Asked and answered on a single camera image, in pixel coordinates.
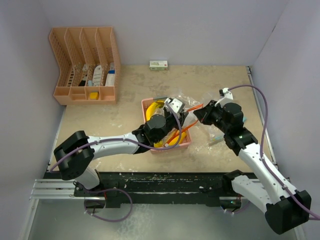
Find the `clear orange-zipper bag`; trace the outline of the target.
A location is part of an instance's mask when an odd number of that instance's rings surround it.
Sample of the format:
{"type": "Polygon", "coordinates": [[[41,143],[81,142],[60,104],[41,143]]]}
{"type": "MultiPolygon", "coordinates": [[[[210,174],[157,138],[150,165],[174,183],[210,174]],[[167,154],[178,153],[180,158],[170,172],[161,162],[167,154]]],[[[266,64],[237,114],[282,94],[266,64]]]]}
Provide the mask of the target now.
{"type": "MultiPolygon", "coordinates": [[[[177,98],[181,102],[184,103],[183,110],[188,113],[187,117],[184,120],[183,125],[181,126],[182,130],[185,130],[182,133],[181,140],[179,142],[178,147],[187,148],[191,142],[190,130],[192,127],[195,127],[198,119],[193,114],[193,112],[197,109],[200,109],[204,106],[203,100],[195,99],[190,95],[185,95],[180,88],[174,88],[169,95],[171,98],[177,98]]],[[[174,145],[179,138],[179,131],[177,129],[173,129],[164,139],[163,139],[163,147],[169,147],[174,145]]]]}

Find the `clear blue-zipper bag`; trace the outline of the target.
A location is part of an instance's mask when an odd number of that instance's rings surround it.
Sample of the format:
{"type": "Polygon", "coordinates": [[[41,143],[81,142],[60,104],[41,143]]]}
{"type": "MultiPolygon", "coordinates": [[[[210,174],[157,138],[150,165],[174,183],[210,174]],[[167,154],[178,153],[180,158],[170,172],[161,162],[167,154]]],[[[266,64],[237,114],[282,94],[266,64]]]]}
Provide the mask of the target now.
{"type": "MultiPolygon", "coordinates": [[[[214,93],[213,91],[206,92],[203,94],[201,102],[203,104],[207,104],[210,102],[210,100],[219,100],[221,97],[218,96],[217,93],[214,93]]],[[[208,136],[207,144],[208,146],[216,145],[224,140],[224,133],[219,130],[214,125],[204,125],[201,124],[200,128],[205,132],[205,134],[208,136]]]]}

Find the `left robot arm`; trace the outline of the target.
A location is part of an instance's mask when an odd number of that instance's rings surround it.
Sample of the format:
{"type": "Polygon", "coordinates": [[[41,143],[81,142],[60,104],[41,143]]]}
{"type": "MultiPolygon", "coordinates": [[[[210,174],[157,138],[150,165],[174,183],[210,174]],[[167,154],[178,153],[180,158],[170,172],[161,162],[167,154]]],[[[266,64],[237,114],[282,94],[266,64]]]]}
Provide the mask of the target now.
{"type": "Polygon", "coordinates": [[[155,144],[173,129],[181,129],[188,112],[175,112],[168,107],[165,114],[155,114],[139,128],[119,136],[93,137],[76,131],[53,151],[60,176],[64,181],[76,180],[91,196],[103,191],[98,172],[90,168],[91,161],[113,155],[137,155],[154,150],[155,144]]]}

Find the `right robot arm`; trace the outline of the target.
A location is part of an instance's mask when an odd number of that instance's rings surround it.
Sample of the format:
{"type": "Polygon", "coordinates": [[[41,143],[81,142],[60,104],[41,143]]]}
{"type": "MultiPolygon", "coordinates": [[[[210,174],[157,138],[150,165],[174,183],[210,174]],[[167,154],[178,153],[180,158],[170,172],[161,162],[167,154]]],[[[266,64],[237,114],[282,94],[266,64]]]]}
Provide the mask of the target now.
{"type": "Polygon", "coordinates": [[[264,213],[268,225],[278,235],[309,220],[310,194],[299,191],[271,163],[258,140],[244,126],[240,105],[229,102],[221,106],[212,100],[193,113],[200,123],[214,125],[223,132],[225,144],[259,180],[256,184],[239,170],[232,171],[222,183],[226,195],[238,193],[247,198],[264,213]]]}

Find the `yellow banana bunch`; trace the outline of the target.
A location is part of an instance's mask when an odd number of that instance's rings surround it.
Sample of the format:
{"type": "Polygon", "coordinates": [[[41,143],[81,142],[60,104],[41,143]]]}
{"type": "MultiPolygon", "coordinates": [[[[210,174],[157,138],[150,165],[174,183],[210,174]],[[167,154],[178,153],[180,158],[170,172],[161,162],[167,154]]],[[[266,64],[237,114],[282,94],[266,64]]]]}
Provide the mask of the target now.
{"type": "Polygon", "coordinates": [[[163,100],[157,100],[150,104],[145,112],[145,119],[149,121],[151,117],[155,114],[157,109],[161,109],[164,106],[165,102],[163,100]]]}

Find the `yellow mango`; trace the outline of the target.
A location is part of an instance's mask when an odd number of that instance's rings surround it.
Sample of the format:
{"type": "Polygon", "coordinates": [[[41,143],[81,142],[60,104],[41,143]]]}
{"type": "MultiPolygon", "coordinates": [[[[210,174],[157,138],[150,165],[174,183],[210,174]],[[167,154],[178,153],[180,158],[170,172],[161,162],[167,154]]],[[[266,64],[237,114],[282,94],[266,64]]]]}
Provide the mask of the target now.
{"type": "Polygon", "coordinates": [[[179,139],[179,135],[180,135],[179,130],[172,131],[165,138],[163,138],[159,142],[155,143],[153,146],[155,148],[173,146],[177,143],[177,141],[179,139]]]}

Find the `green white small box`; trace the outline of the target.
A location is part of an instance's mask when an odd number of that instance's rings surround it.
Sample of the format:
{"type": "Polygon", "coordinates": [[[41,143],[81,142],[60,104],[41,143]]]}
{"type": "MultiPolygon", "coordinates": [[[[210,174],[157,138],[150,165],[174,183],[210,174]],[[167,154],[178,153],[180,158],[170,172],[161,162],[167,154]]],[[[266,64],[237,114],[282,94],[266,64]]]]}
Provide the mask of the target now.
{"type": "Polygon", "coordinates": [[[167,71],[168,61],[167,60],[150,60],[149,69],[151,71],[167,71]]]}

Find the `yellow sponge in organizer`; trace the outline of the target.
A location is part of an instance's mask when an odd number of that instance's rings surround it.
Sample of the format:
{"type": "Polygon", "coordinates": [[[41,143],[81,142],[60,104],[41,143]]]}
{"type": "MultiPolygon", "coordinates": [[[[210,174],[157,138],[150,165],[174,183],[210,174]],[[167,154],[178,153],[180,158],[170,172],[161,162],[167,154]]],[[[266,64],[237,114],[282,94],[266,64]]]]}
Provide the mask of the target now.
{"type": "Polygon", "coordinates": [[[89,99],[90,100],[98,100],[99,99],[99,93],[98,92],[91,92],[89,94],[89,99]]]}

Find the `white tube in organizer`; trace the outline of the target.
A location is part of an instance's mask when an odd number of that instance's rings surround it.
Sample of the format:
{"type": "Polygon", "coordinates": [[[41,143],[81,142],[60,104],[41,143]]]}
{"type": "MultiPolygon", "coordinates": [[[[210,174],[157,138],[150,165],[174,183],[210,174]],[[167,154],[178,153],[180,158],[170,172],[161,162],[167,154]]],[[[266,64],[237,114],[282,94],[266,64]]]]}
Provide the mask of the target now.
{"type": "Polygon", "coordinates": [[[92,84],[93,86],[100,86],[103,76],[103,68],[101,65],[97,65],[93,71],[92,84]]]}

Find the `orange desk file organizer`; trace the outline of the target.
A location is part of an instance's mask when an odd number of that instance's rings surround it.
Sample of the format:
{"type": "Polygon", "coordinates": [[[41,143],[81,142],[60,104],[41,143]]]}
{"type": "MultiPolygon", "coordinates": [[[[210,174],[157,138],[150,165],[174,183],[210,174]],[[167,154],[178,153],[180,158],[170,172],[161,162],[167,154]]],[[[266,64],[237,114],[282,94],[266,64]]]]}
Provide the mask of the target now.
{"type": "Polygon", "coordinates": [[[54,98],[62,106],[114,105],[121,78],[121,59],[113,27],[54,27],[49,42],[60,74],[54,98]],[[93,86],[96,66],[103,68],[100,86],[93,86]],[[89,94],[98,92],[98,100],[89,94]]]}

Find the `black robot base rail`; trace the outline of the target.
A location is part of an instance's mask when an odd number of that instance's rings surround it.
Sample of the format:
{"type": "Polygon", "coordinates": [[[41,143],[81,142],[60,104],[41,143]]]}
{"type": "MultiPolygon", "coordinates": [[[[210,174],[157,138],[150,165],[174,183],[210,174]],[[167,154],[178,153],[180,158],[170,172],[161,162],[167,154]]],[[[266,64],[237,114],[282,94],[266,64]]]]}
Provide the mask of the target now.
{"type": "Polygon", "coordinates": [[[231,178],[241,175],[226,172],[100,172],[101,186],[92,193],[70,180],[71,193],[84,198],[92,208],[119,208],[122,204],[205,205],[239,207],[231,178]]]}

